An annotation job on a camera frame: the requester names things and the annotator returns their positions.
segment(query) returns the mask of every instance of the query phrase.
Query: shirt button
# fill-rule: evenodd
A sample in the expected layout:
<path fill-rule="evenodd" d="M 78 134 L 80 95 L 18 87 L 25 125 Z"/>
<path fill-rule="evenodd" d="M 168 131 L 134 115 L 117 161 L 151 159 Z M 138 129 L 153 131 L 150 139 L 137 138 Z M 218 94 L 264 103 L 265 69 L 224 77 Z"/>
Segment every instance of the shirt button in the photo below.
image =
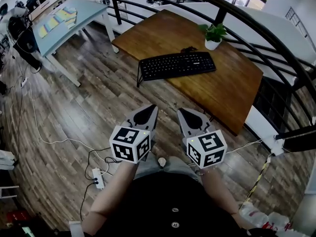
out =
<path fill-rule="evenodd" d="M 173 222 L 171 225 L 173 228 L 178 228 L 180 226 L 178 222 Z"/>

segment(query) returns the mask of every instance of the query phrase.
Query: handrail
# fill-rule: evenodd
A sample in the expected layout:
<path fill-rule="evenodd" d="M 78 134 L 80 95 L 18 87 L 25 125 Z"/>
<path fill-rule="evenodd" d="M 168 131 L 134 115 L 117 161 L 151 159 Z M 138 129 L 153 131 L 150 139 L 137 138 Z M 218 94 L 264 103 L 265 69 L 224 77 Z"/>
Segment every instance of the handrail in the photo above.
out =
<path fill-rule="evenodd" d="M 131 2 L 128 0 L 113 0 L 113 6 L 110 5 L 109 8 L 114 9 L 115 14 L 109 13 L 109 15 L 112 17 L 116 17 L 118 22 L 119 22 L 119 20 L 122 20 L 122 21 L 125 21 L 129 24 L 132 24 L 132 25 L 136 24 L 135 22 L 132 22 L 128 19 L 121 18 L 119 11 L 123 11 L 125 13 L 134 15 L 136 17 L 139 17 L 140 19 L 146 19 L 146 17 L 143 15 L 139 15 L 137 13 L 134 13 L 132 11 L 118 8 L 116 1 L 131 4 L 134 6 L 138 6 L 138 7 L 141 7 L 143 9 L 152 11 L 154 13 L 158 12 L 158 10 L 156 10 L 152 7 L 138 4 L 136 2 Z M 264 65 L 270 67 L 274 71 L 274 73 L 281 79 L 281 81 L 286 85 L 286 87 L 291 91 L 291 93 L 293 94 L 293 96 L 295 97 L 295 99 L 297 100 L 299 105 L 301 106 L 302 110 L 304 111 L 305 115 L 307 116 L 308 120 L 310 121 L 310 123 L 312 122 L 312 116 L 309 113 L 306 105 L 303 103 L 303 101 L 301 100 L 301 98 L 299 97 L 299 95 L 297 94 L 295 89 L 291 86 L 291 84 L 284 77 L 284 75 L 281 73 L 281 71 L 297 77 L 300 80 L 299 83 L 303 84 L 307 87 L 312 99 L 316 102 L 316 89 L 315 89 L 314 85 L 312 84 L 312 80 L 309 77 L 308 73 L 302 67 L 302 64 L 314 69 L 315 73 L 316 73 L 316 67 L 312 64 L 309 64 L 308 62 L 306 62 L 304 60 L 297 59 L 290 52 L 290 50 L 269 29 L 267 29 L 265 26 L 261 25 L 259 22 L 255 21 L 249 14 L 247 14 L 246 12 L 241 10 L 240 8 L 228 3 L 225 0 L 203 0 L 203 1 L 206 1 L 208 3 L 211 3 L 211 4 L 219 7 L 219 12 L 218 12 L 215 20 L 206 16 L 205 14 L 202 14 L 199 11 L 196 11 L 188 6 L 184 6 L 180 3 L 176 3 L 176 2 L 171 1 L 171 0 L 159 0 L 159 1 L 162 1 L 165 4 L 171 4 L 173 6 L 181 8 L 181 9 L 183 9 L 187 12 L 190 12 L 190 13 L 192 13 L 192 14 L 194 14 L 194 15 L 196 15 L 196 16 L 198 16 L 198 17 L 200 17 L 200 18 L 202 18 L 202 19 L 204 19 L 212 24 L 215 24 L 215 25 L 223 22 L 226 14 L 229 13 L 232 16 L 234 16 L 235 18 L 242 21 L 244 24 L 246 24 L 250 28 L 252 28 L 255 32 L 257 32 L 260 36 L 262 36 L 275 49 L 261 46 L 261 45 L 257 45 L 257 44 L 248 43 L 245 39 L 243 39 L 241 36 L 237 35 L 235 32 L 233 32 L 231 29 L 227 28 L 226 26 L 225 26 L 225 28 L 227 29 L 227 33 L 235 39 L 225 38 L 225 40 L 228 42 L 238 43 L 238 44 L 242 44 L 242 45 L 246 46 L 250 50 L 246 50 L 246 49 L 242 49 L 242 48 L 237 48 L 237 49 L 240 50 L 241 52 L 249 53 L 249 54 L 258 56 L 261 60 L 257 60 L 254 58 L 250 58 L 250 60 L 252 60 L 253 62 L 261 63 L 261 64 L 264 64 Z M 273 53 L 277 53 L 277 54 L 281 55 L 285 60 L 281 60 L 281 59 L 278 59 L 278 58 L 273 57 L 273 56 L 262 54 L 257 48 L 262 49 L 262 50 L 266 50 L 266 51 L 270 51 Z M 279 62 L 281 64 L 285 64 L 289 67 L 292 67 L 293 70 L 295 71 L 295 73 L 292 71 L 288 71 L 284 68 L 278 67 L 278 66 L 274 65 L 271 61 L 276 61 L 276 62 Z M 284 104 L 285 108 L 292 115 L 293 119 L 296 121 L 299 128 L 302 129 L 303 126 L 302 126 L 301 122 L 299 121 L 298 117 L 295 115 L 295 113 L 293 112 L 291 107 L 288 105 L 288 103 L 286 103 L 286 101 L 282 98 L 282 96 L 278 93 L 278 91 L 267 80 L 265 80 L 265 82 L 274 91 L 274 94 L 280 99 L 280 101 Z M 286 123 L 286 121 L 282 117 L 282 115 L 279 114 L 274 107 L 272 107 L 272 109 L 275 110 L 275 113 L 281 119 L 282 123 L 285 124 L 285 127 L 288 129 L 288 131 L 291 131 L 291 127 Z"/>

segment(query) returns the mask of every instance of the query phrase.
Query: white cloth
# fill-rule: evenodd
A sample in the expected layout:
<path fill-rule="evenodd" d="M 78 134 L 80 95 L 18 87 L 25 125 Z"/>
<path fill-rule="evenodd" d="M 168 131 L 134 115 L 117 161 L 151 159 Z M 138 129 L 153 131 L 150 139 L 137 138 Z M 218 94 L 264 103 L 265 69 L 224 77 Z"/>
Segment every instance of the white cloth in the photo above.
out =
<path fill-rule="evenodd" d="M 0 22 L 0 35 L 2 35 L 0 37 L 0 39 L 4 38 L 5 35 L 7 35 L 9 37 L 9 41 L 11 44 L 14 44 L 15 41 L 13 39 L 10 38 L 10 34 L 8 34 L 8 23 L 11 17 L 14 16 L 23 16 L 25 13 L 26 9 L 22 9 L 19 7 L 14 7 L 13 9 L 11 9 L 10 11 L 8 11 L 8 13 L 3 16 L 1 22 Z"/>

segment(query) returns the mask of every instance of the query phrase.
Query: table leg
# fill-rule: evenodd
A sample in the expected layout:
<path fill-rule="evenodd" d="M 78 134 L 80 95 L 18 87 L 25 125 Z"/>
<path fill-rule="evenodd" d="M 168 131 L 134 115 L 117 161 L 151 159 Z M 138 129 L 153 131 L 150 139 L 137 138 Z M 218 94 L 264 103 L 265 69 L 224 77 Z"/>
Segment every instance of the table leg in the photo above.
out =
<path fill-rule="evenodd" d="M 54 65 L 57 69 L 60 70 L 61 73 L 63 73 L 70 81 L 72 81 L 77 87 L 80 86 L 80 82 L 77 81 L 77 79 L 71 75 L 65 68 L 63 65 L 61 65 L 56 59 L 55 57 L 53 57 L 51 54 L 46 56 L 47 60 L 50 61 L 50 63 L 52 65 Z"/>
<path fill-rule="evenodd" d="M 102 18 L 103 18 L 103 21 L 104 21 L 105 28 L 107 29 L 110 41 L 112 42 L 115 39 L 115 36 L 114 36 L 114 33 L 113 33 L 113 29 L 112 29 L 112 26 L 111 26 L 109 15 L 108 15 L 108 13 L 106 11 L 102 14 Z M 112 45 L 112 47 L 113 47 L 113 50 L 114 50 L 115 53 L 119 52 L 119 49 L 117 47 L 115 47 L 113 45 Z"/>

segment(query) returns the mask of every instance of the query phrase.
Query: wooden floor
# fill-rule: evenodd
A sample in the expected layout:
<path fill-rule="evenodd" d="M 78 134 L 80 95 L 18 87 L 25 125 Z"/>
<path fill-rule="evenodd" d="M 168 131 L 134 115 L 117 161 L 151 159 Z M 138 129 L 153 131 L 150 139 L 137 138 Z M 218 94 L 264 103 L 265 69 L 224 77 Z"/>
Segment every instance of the wooden floor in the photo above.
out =
<path fill-rule="evenodd" d="M 43 68 L 37 74 L 26 75 L 32 84 L 33 99 L 39 131 L 46 141 L 73 138 L 95 149 L 109 146 L 109 137 L 115 125 L 125 115 L 144 104 L 158 105 L 156 145 L 153 153 L 159 156 L 178 156 L 189 163 L 180 149 L 181 135 L 176 111 L 180 107 L 199 109 L 164 80 L 143 82 L 136 88 L 137 62 L 123 53 L 114 54 L 105 29 L 96 24 L 86 27 L 87 32 L 73 36 L 57 51 L 56 58 L 75 73 L 82 83 L 73 85 L 58 71 Z M 14 85 L 26 63 L 16 55 L 7 56 L 1 80 Z M 52 228 L 66 230 L 68 221 L 79 220 L 79 209 L 86 186 L 84 178 L 88 151 L 77 142 L 66 141 L 49 145 L 37 132 L 31 101 L 31 85 L 23 87 L 23 105 L 20 124 L 19 165 L 11 173 L 20 185 L 19 201 L 32 214 L 40 212 Z M 21 88 L 16 87 L 1 98 L 3 137 L 8 150 L 17 154 L 18 116 Z M 256 141 L 245 128 L 238 137 L 232 136 L 217 121 L 229 150 Z M 110 156 L 110 151 L 99 153 Z M 254 144 L 226 156 L 219 166 L 223 180 L 238 201 L 243 201 L 256 181 L 267 152 Z M 265 213 L 272 211 L 292 217 L 303 197 L 315 152 L 283 154 L 273 158 L 252 201 Z M 106 169 L 96 154 L 91 155 L 91 167 Z M 114 173 L 117 166 L 111 165 Z M 88 212 L 98 190 L 88 189 L 83 213 Z"/>

